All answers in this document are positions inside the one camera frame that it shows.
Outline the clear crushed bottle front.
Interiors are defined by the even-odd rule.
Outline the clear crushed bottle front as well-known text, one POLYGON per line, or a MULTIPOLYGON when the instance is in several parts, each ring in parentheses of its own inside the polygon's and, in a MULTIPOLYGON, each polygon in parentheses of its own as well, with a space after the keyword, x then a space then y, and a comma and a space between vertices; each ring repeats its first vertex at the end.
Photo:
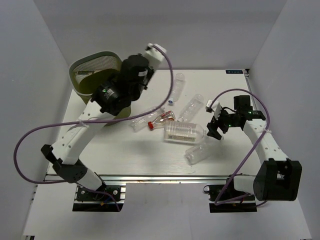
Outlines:
POLYGON ((189 165, 195 165, 205 159, 211 154, 212 143, 203 141, 185 151, 185 158, 189 165))

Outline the large clear labelled bottle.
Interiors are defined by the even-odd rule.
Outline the large clear labelled bottle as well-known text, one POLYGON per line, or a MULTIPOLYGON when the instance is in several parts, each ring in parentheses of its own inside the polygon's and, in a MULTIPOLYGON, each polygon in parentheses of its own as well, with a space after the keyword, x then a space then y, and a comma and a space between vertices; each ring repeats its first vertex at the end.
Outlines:
POLYGON ((163 139, 166 142, 197 144, 207 136, 207 133, 208 130, 199 124, 168 121, 164 125, 163 139))

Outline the red cap clear bottle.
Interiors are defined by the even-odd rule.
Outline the red cap clear bottle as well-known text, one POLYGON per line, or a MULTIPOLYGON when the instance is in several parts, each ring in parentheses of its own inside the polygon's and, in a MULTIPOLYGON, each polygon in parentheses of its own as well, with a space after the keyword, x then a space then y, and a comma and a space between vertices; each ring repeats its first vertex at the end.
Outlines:
POLYGON ((175 119, 176 119, 175 114, 171 110, 169 110, 160 114, 154 120, 149 121, 147 125, 148 125, 148 128, 151 131, 153 131, 155 129, 163 128, 167 121, 174 121, 175 119))

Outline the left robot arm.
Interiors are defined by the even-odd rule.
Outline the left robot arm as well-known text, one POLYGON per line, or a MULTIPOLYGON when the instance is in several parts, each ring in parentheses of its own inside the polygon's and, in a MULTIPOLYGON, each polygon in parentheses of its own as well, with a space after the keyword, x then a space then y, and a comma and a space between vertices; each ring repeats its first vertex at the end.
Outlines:
POLYGON ((121 112, 140 98, 163 59, 150 49, 144 54, 130 55, 115 69, 117 61, 114 57, 102 54, 72 69, 71 75, 79 80, 78 89, 89 95, 86 107, 78 123, 71 126, 61 139, 41 148, 44 157, 63 180, 88 189, 96 200, 105 196, 105 183, 81 162, 80 155, 106 125, 106 120, 122 118, 121 112))

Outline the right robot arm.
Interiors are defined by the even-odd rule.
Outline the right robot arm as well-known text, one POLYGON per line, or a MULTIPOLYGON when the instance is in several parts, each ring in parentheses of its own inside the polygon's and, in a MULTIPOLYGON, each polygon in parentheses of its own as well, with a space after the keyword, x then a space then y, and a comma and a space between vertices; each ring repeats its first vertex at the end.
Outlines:
POLYGON ((295 201, 302 175, 302 165, 291 160, 279 147, 272 133, 267 129, 268 122, 263 112, 254 110, 248 95, 233 98, 234 110, 228 113, 218 101, 208 100, 205 110, 213 113, 207 124, 207 136, 221 140, 222 133, 229 128, 241 128, 250 139, 253 151, 261 162, 255 175, 240 174, 239 169, 230 175, 226 184, 215 199, 221 204, 222 195, 236 200, 240 196, 255 196, 259 201, 295 201))

